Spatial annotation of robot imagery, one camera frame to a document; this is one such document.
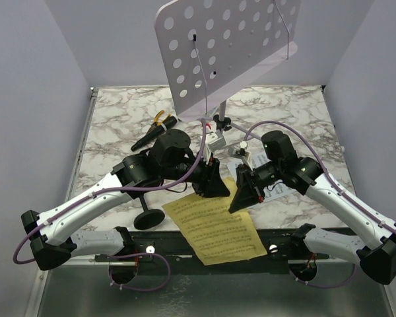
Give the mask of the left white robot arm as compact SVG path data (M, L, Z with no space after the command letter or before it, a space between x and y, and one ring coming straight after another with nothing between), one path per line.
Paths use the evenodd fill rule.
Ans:
M103 213L162 187L165 180L189 183L204 198L228 197L220 177L218 159L193 155L189 135L171 129L154 145L125 157L93 187L59 207L22 214L34 261L42 271L59 267L71 258L86 255L128 260L136 245L125 227L85 232L81 227Z

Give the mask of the yellow sheet music page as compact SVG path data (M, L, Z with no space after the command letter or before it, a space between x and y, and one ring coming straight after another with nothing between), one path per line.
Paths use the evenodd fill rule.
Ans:
M223 179L228 197L202 198L189 194L163 205L203 265L251 260L267 255L247 209L230 213L237 187L232 177Z

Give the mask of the lilac perforated music stand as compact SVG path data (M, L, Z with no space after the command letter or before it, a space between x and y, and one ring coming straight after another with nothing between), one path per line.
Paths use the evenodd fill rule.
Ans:
M183 122L204 117L296 52L300 1L171 1L154 29Z

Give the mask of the white sheet music page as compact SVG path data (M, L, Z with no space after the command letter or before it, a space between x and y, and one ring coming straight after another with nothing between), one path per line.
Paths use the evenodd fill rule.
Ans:
M269 159L266 157L266 154L261 151L258 153L254 153L251 155L251 167L257 168L261 165L269 162ZM236 180L236 167L242 163L242 161L238 158L231 158L230 161L226 164L227 169L234 180ZM279 199L286 195L293 194L296 190L289 188L281 180L277 180L274 184L265 187L265 200L266 201L273 201L275 199Z

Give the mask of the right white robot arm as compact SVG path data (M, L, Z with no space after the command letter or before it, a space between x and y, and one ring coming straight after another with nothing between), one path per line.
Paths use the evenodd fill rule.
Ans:
M290 250L295 257L330 255L359 266L379 284L390 284L396 276L396 222L340 185L318 161L299 157L283 132L268 132L261 142L269 161L256 169L237 166L237 190L229 212L262 203L265 188L281 181L324 206L354 233L347 236L304 224L291 238Z

